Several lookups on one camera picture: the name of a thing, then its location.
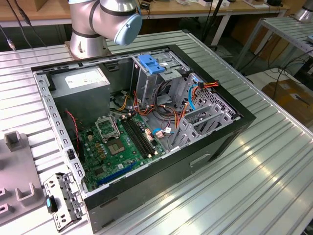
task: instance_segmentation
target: red cable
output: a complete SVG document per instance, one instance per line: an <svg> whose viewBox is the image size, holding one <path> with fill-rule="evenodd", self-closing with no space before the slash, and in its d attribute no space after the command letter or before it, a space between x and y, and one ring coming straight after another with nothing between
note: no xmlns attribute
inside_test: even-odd
<svg viewBox="0 0 313 235"><path fill-rule="evenodd" d="M77 138L77 150L79 149L79 145L78 145L78 142L79 142L79 138L78 138L78 127L77 127L77 124L76 124L76 118L74 118L73 114L71 114L69 111L65 110L65 112L70 115L70 117L72 118L73 122L74 122L74 125L75 125L75 131L76 131L76 138Z"/></svg>

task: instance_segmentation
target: cardboard box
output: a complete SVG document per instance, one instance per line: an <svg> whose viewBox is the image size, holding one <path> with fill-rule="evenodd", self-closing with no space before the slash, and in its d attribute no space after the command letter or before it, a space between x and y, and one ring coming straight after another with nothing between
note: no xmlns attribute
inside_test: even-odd
<svg viewBox="0 0 313 235"><path fill-rule="evenodd" d="M273 97L275 84L271 82L262 89L270 98ZM293 80L278 82L275 102L306 127L313 125L313 95Z"/></svg>
<svg viewBox="0 0 313 235"><path fill-rule="evenodd" d="M17 9L13 0L9 0L12 7ZM39 11L39 9L47 2L47 0L18 0L19 6L26 11Z"/></svg>

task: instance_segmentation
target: motherboard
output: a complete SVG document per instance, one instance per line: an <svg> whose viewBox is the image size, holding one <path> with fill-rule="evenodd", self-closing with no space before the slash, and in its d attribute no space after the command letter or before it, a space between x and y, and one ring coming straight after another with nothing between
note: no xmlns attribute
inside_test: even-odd
<svg viewBox="0 0 313 235"><path fill-rule="evenodd" d="M165 154L140 115L99 119L79 133L84 149L85 183L89 191Z"/></svg>

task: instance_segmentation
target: open computer tower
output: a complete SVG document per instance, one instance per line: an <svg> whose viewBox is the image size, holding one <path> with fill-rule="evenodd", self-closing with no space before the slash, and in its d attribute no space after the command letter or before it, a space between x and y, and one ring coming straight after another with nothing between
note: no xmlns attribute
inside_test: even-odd
<svg viewBox="0 0 313 235"><path fill-rule="evenodd" d="M219 157L255 116L177 46L32 68L69 172L44 182L59 232L93 232Z"/></svg>

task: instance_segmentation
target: blue latch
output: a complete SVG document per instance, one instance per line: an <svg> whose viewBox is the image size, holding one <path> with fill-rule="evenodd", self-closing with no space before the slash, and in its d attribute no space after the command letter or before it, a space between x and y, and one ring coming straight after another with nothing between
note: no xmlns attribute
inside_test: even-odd
<svg viewBox="0 0 313 235"><path fill-rule="evenodd" d="M153 58L151 55L139 55L138 59L150 74L156 74L165 71L165 68L159 65L155 58Z"/></svg>

